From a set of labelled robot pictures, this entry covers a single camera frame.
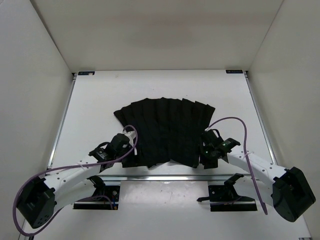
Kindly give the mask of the black pleated skirt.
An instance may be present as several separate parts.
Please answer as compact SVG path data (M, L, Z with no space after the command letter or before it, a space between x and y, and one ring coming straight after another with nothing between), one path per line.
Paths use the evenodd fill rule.
M201 164L201 135L215 108L188 99L145 98L113 114L128 131L137 130L137 167L152 168L174 161L187 167Z

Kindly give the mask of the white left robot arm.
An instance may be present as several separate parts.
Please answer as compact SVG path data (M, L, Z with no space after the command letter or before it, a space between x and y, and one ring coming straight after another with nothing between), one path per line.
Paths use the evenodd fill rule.
M101 198L105 185L98 175L133 155L136 142L135 131L118 133L76 165L52 168L31 177L19 190L15 209L33 229L38 229L67 205L90 197Z

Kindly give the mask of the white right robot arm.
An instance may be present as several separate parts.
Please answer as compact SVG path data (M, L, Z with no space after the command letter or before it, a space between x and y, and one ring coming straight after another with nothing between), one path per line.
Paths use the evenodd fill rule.
M316 197L304 175L297 167L290 169L275 165L249 151L233 138L222 139L219 131L205 131L201 137L200 163L206 169L217 166L218 160L239 167L248 173L235 173L224 181L215 199L226 197L233 202L241 197L269 205L288 222L295 222L315 202Z

